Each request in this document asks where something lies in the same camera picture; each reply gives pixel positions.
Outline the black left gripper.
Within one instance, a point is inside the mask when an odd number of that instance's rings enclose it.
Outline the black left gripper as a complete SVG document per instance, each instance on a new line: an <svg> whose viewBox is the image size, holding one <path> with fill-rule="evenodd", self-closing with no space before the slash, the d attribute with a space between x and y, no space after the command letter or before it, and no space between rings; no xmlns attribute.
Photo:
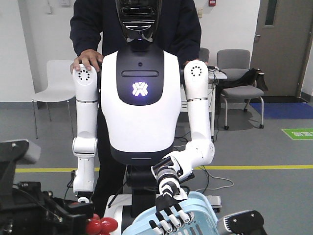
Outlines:
<svg viewBox="0 0 313 235"><path fill-rule="evenodd" d="M45 199L39 182L19 182L0 191L0 233L2 235L69 235L75 215L93 218L92 203L65 203L66 217Z"/></svg>

